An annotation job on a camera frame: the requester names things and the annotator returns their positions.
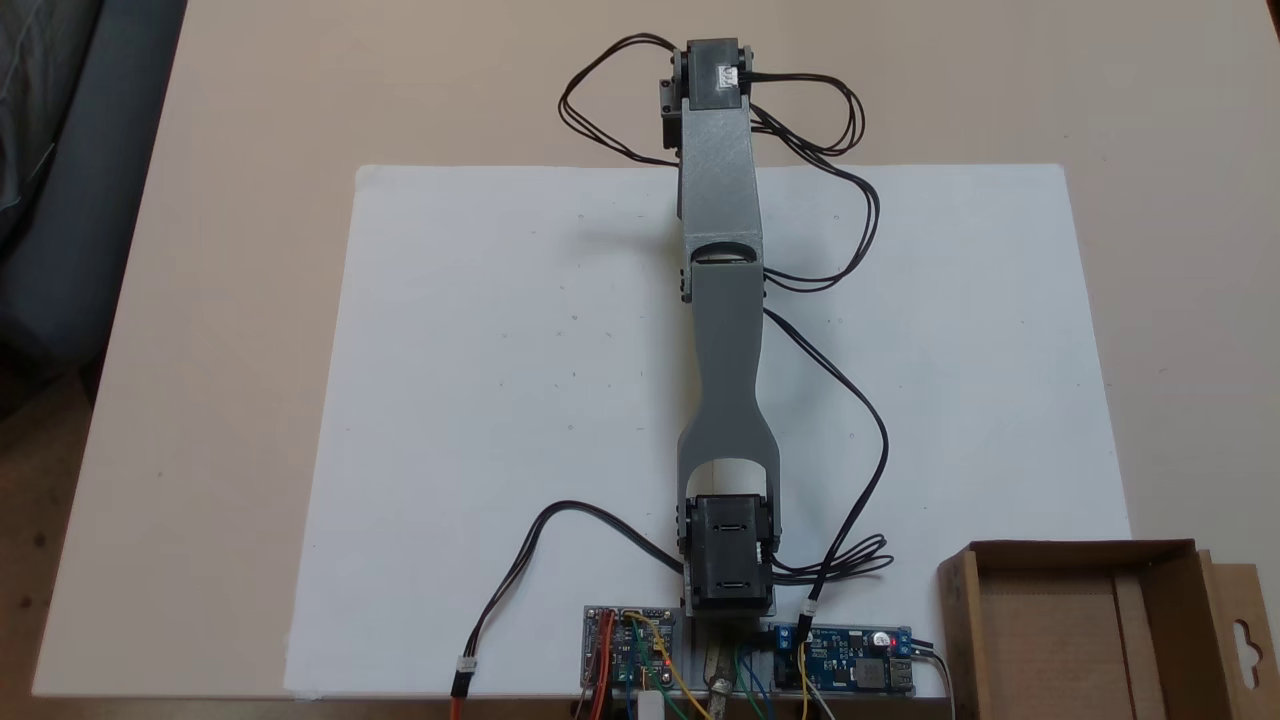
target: green wire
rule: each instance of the green wire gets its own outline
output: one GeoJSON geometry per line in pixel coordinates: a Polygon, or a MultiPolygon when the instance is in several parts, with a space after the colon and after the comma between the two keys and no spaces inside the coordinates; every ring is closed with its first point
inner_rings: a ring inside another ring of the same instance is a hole
{"type": "MultiPolygon", "coordinates": [[[[641,655],[644,655],[644,660],[643,660],[643,662],[644,662],[644,674],[646,676],[649,676],[649,678],[653,678],[652,669],[649,667],[649,660],[650,660],[649,659],[649,646],[646,646],[646,644],[644,644],[644,643],[640,642],[640,623],[636,623],[635,620],[631,620],[631,628],[635,632],[636,644],[640,646],[640,652],[641,652],[641,655]]],[[[672,700],[669,694],[667,694],[667,688],[662,687],[662,682],[658,680],[657,678],[653,678],[653,680],[654,680],[653,684],[658,685],[658,692],[662,693],[662,698],[666,700],[667,705],[669,705],[671,708],[676,711],[676,715],[680,716],[680,720],[689,720],[689,716],[685,715],[684,711],[680,710],[680,706],[676,705],[676,701],[672,700]]]]}
{"type": "MultiPolygon", "coordinates": [[[[742,644],[741,643],[739,643],[739,646],[733,648],[733,664],[735,665],[741,665],[742,664],[742,644]]],[[[755,703],[755,697],[751,696],[751,687],[742,682],[741,667],[735,669],[733,670],[733,675],[737,676],[737,687],[739,687],[739,689],[741,689],[742,693],[746,694],[746,702],[751,703],[751,710],[754,710],[755,714],[760,716],[760,720],[769,720],[768,717],[764,716],[764,711],[760,710],[760,706],[755,703]]]]}

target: black wire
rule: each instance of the black wire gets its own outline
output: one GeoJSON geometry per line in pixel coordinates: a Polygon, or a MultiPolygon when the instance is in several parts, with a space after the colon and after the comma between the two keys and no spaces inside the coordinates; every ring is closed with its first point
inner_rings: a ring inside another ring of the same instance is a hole
{"type": "Polygon", "coordinates": [[[602,63],[612,58],[614,54],[636,45],[655,45],[667,50],[668,53],[675,53],[676,46],[667,38],[659,37],[649,32],[640,32],[636,35],[628,35],[622,40],[611,45],[599,58],[591,61],[588,67],[582,68],[576,76],[570,78],[568,85],[564,86],[564,92],[561,95],[559,102],[557,105],[557,111],[559,113],[561,120],[564,122],[568,128],[582,137],[590,140],[591,142],[599,143],[609,150],[630,159],[636,163],[644,163],[646,165],[667,165],[671,168],[680,167],[680,163],[672,160],[662,160],[659,158],[649,158],[648,155],[641,155],[635,150],[627,147],[622,141],[613,137],[612,135],[604,132],[595,123],[586,119],[581,111],[577,110],[570,101],[570,95],[577,90],[577,86],[582,85],[595,68],[600,67],[602,63]]]}
{"type": "Polygon", "coordinates": [[[841,131],[840,137],[829,145],[820,145],[797,135],[772,113],[764,110],[754,102],[751,104],[751,111],[755,114],[755,119],[751,120],[751,132],[777,137],[805,163],[809,163],[814,168],[818,168],[832,177],[852,183],[863,193],[863,199],[867,204],[867,219],[863,222],[863,232],[858,241],[858,246],[854,249],[852,256],[840,272],[824,277],[806,278],[804,275],[783,273],[782,270],[776,270],[773,268],[764,269],[765,281],[791,292],[822,292],[832,288],[858,269],[858,265],[861,264],[863,259],[870,251],[872,243],[876,241],[876,233],[879,229],[881,200],[876,187],[872,186],[872,183],[865,178],[850,173],[849,170],[840,169],[827,160],[827,158],[838,158],[849,152],[856,147],[859,142],[861,142],[863,135],[867,132],[867,115],[863,109],[863,102],[847,85],[831,76],[815,73],[774,74],[751,72],[742,73],[742,82],[746,83],[748,87],[755,82],[818,82],[829,85],[840,91],[849,105],[849,117],[845,120],[845,128],[841,131]],[[813,287],[788,284],[782,281],[809,283],[813,287]]]}
{"type": "Polygon", "coordinates": [[[503,577],[502,582],[498,583],[498,589],[493,592],[493,597],[489,598],[484,610],[480,611],[480,619],[476,620],[476,625],[471,630],[471,635],[467,637],[467,647],[462,653],[465,657],[475,657],[476,647],[480,644],[480,630],[484,628],[485,620],[489,619],[489,614],[493,612],[493,609],[498,606],[499,601],[502,601],[502,596],[511,589],[511,587],[520,578],[520,574],[529,566],[529,561],[534,556],[534,548],[538,547],[538,538],[543,534],[543,528],[547,525],[547,521],[558,512],[563,512],[566,510],[576,510],[579,512],[591,515],[621,533],[622,537],[635,543],[636,547],[645,551],[649,556],[654,557],[667,568],[671,568],[677,573],[685,571],[685,566],[680,562],[680,560],[667,555],[660,547],[649,542],[649,539],[641,536],[635,528],[623,523],[612,512],[576,500],[561,500],[558,502],[553,502],[544,507],[543,511],[538,514],[538,518],[534,518],[534,524],[530,525],[529,533],[525,534],[525,542],[520,546],[520,552],[516,553],[515,562],[511,564],[511,569],[507,570],[506,577],[503,577]]]}
{"type": "MultiPolygon", "coordinates": [[[[805,580],[812,579],[813,588],[809,591],[809,600],[817,601],[818,596],[822,593],[822,587],[827,580],[845,579],[859,574],[872,573],[874,570],[887,568],[893,561],[892,556],[877,555],[883,547],[883,544],[874,547],[877,544],[877,541],[874,539],[877,536],[872,536],[850,550],[840,552],[840,547],[845,544],[845,538],[849,537],[849,530],[863,514],[863,509],[867,507],[867,503],[872,498],[872,493],[876,492],[876,486],[879,484],[881,477],[884,474],[884,466],[888,464],[888,428],[884,427],[884,420],[879,416],[879,413],[876,411],[876,406],[872,405],[872,401],[863,395],[863,391],[858,389],[858,386],[845,377],[845,374],[840,372],[840,368],[837,368],[831,360],[827,359],[826,355],[822,354],[822,351],[814,347],[812,342],[800,334],[800,331],[797,331],[795,325],[786,322],[781,315],[768,307],[764,309],[764,314],[768,315],[768,318],[773,320],[773,324],[778,325],[778,329],[786,333],[792,342],[800,346],[800,350],[804,350],[805,355],[812,357],[814,363],[817,363],[823,370],[827,370],[831,377],[836,378],[840,384],[845,386],[849,392],[854,393],[854,396],[861,401],[861,404],[872,414],[872,418],[876,420],[876,427],[881,433],[881,456],[879,461],[876,464],[876,470],[872,473],[872,479],[868,480],[867,487],[864,487],[861,495],[858,496],[858,501],[854,502],[852,509],[849,510],[849,515],[845,516],[845,521],[840,525],[840,530],[836,533],[836,539],[831,542],[831,547],[827,550],[827,555],[822,559],[822,562],[817,564],[817,566],[805,565],[801,568],[787,568],[785,565],[778,565],[777,560],[774,560],[774,565],[781,566],[792,575],[803,577],[805,580]],[[863,550],[863,544],[869,541],[872,542],[874,550],[863,550]],[[879,560],[881,564],[874,565],[873,568],[858,568],[858,565],[850,565],[854,560],[861,560],[864,564],[879,560]]],[[[883,542],[883,536],[879,536],[879,542],[883,542]]]]}

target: circuit board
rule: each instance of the circuit board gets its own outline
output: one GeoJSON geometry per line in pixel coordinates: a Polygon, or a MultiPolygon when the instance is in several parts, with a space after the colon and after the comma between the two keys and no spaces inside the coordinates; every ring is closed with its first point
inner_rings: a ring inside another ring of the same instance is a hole
{"type": "MultiPolygon", "coordinates": [[[[800,691],[795,625],[769,625],[773,653],[773,688],[800,691]]],[[[911,694],[910,628],[814,625],[804,647],[805,674],[819,692],[860,694],[911,694]]]]}
{"type": "Polygon", "coordinates": [[[595,684],[600,671],[600,628],[609,624],[611,614],[613,629],[609,633],[609,682],[620,689],[628,680],[635,689],[653,688],[655,684],[671,687],[671,667],[654,646],[653,628],[648,623],[626,618],[627,612],[653,620],[667,652],[676,652],[680,647],[682,612],[678,609],[589,605],[582,610],[582,662],[579,675],[582,687],[595,684]]]}

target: yellow wire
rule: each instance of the yellow wire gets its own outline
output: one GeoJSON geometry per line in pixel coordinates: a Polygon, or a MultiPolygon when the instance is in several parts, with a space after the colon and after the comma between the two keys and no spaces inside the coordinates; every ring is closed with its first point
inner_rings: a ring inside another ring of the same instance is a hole
{"type": "Polygon", "coordinates": [[[809,720],[809,673],[804,669],[804,646],[805,643],[800,643],[800,650],[796,652],[796,660],[800,662],[800,688],[804,696],[804,700],[800,701],[800,720],[809,720]]]}
{"type": "Polygon", "coordinates": [[[649,630],[653,633],[653,644],[658,648],[658,652],[662,653],[662,659],[666,660],[667,665],[671,667],[671,676],[676,679],[676,684],[680,685],[680,691],[685,693],[685,697],[689,698],[689,702],[694,705],[694,708],[698,710],[703,717],[707,720],[714,720],[712,714],[707,712],[707,708],[698,702],[694,693],[689,692],[689,687],[685,685],[684,678],[680,676],[680,670],[676,670],[676,664],[671,660],[671,655],[667,653],[667,643],[662,642],[662,630],[658,628],[658,624],[636,612],[623,612],[622,616],[631,618],[634,620],[644,620],[644,623],[649,625],[649,630]]]}

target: blue wire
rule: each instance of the blue wire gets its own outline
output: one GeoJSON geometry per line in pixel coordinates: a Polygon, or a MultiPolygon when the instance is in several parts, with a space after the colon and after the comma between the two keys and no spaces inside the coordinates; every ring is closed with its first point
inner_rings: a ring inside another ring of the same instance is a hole
{"type": "Polygon", "coordinates": [[[634,673],[635,667],[636,667],[636,644],[639,644],[639,643],[640,643],[640,635],[632,634],[631,635],[631,659],[627,661],[626,694],[622,696],[622,702],[627,703],[627,720],[636,720],[635,711],[631,710],[631,673],[634,673]]]}
{"type": "Polygon", "coordinates": [[[755,676],[755,670],[751,670],[751,666],[746,664],[746,652],[739,653],[737,664],[744,670],[746,670],[746,674],[751,676],[751,682],[755,683],[755,687],[760,689],[760,697],[764,698],[764,710],[768,711],[769,720],[777,720],[778,716],[777,714],[773,712],[773,701],[769,700],[769,693],[765,692],[764,683],[762,683],[760,679],[755,676]]]}

